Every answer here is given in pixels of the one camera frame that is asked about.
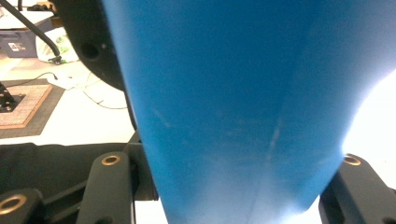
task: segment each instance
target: blue fabric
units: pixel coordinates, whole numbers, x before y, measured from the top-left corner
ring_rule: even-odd
[[[396,65],[396,2],[103,0],[170,223],[279,223]]]

